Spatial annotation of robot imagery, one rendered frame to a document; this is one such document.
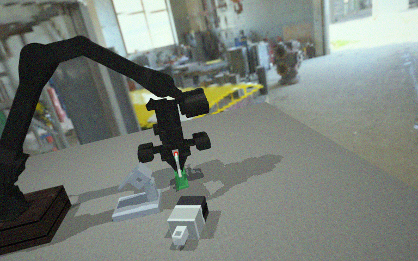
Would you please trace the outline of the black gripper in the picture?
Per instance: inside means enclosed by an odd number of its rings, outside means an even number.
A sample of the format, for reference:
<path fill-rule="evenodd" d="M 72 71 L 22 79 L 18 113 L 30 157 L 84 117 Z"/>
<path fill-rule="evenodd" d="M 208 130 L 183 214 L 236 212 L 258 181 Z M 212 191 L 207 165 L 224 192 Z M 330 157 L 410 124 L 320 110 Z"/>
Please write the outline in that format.
<path fill-rule="evenodd" d="M 153 146 L 153 143 L 141 144 L 138 146 L 139 162 L 147 163 L 154 159 L 154 154 L 160 153 L 161 160 L 166 161 L 174 170 L 177 171 L 176 161 L 172 150 L 179 151 L 179 165 L 183 168 L 188 156 L 191 155 L 190 146 L 195 146 L 199 151 L 210 149 L 211 142 L 206 132 L 192 134 L 192 139 L 184 139 L 181 127 L 181 121 L 175 125 L 162 127 L 159 126 L 162 145 Z"/>

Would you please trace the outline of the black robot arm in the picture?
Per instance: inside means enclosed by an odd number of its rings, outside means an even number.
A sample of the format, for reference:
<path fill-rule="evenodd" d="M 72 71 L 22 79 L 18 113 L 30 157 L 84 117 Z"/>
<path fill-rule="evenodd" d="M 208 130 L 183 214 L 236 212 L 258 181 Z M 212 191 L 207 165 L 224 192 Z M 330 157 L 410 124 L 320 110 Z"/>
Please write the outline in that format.
<path fill-rule="evenodd" d="M 145 105 L 155 110 L 157 124 L 154 135 L 161 135 L 159 126 L 167 127 L 180 122 L 180 112 L 187 118 L 207 114 L 209 103 L 203 88 L 182 92 L 173 78 L 163 72 L 140 66 L 85 36 L 48 43 L 30 43 L 20 52 L 19 86 L 0 138 L 0 223 L 16 220 L 33 203 L 27 203 L 18 185 L 19 175 L 26 169 L 29 154 L 23 153 L 25 137 L 43 87 L 52 77 L 59 63 L 86 56 L 118 73 L 127 76 L 155 96 Z M 167 100 L 165 97 L 174 100 Z"/>

